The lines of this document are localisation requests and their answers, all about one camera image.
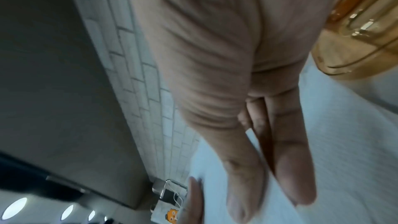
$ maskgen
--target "orange cartoon character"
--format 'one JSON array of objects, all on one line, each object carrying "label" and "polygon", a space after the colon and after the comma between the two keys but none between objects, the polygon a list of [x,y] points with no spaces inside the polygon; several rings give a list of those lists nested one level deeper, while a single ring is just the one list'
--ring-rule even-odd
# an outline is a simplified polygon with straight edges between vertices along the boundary
[{"label": "orange cartoon character", "polygon": [[170,223],[177,224],[177,213],[176,209],[170,209],[166,214],[166,220]]}]

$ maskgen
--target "white textured fabric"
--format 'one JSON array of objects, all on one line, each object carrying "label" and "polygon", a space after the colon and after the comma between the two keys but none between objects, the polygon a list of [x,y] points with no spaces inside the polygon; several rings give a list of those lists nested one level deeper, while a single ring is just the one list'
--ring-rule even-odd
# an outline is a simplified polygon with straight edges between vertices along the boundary
[{"label": "white textured fabric", "polygon": [[[398,223],[398,115],[314,66],[301,74],[300,97],[315,163],[317,201],[296,211],[270,176],[265,203],[251,223]],[[248,136],[258,149],[252,131]],[[204,141],[193,157],[191,175],[203,180],[204,224],[234,223],[226,210],[226,173]]]}]

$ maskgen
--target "tiled wall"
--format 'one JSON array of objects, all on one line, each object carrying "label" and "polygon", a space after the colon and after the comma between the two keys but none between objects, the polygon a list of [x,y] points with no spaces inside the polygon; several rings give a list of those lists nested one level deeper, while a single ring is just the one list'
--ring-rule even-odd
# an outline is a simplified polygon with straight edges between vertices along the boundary
[{"label": "tiled wall", "polygon": [[75,0],[149,175],[186,183],[199,135],[174,104],[129,0]]}]

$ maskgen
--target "round light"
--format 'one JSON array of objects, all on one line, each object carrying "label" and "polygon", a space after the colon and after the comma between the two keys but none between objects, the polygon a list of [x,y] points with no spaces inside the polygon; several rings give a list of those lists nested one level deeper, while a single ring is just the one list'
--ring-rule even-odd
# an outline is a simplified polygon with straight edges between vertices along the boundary
[{"label": "round light", "polygon": [[73,205],[70,205],[61,215],[61,221],[65,220],[73,211]]},{"label": "round light", "polygon": [[9,207],[6,208],[3,215],[1,216],[1,219],[6,220],[14,217],[24,208],[24,206],[26,205],[26,201],[28,201],[28,198],[22,198],[12,203]]},{"label": "round light", "polygon": [[95,216],[95,211],[92,211],[91,214],[88,216],[88,221],[91,221]]}]

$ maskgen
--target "hand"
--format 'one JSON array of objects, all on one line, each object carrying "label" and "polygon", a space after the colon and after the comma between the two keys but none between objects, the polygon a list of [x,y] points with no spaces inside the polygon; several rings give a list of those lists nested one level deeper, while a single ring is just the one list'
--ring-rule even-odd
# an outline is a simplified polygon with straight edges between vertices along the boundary
[{"label": "hand", "polygon": [[188,195],[184,201],[177,224],[201,224],[203,217],[203,192],[200,181],[189,178]]},{"label": "hand", "polygon": [[132,2],[182,116],[224,164],[232,218],[249,222],[265,187],[264,168],[239,121],[254,127],[286,195],[312,203],[298,77],[333,0]]}]

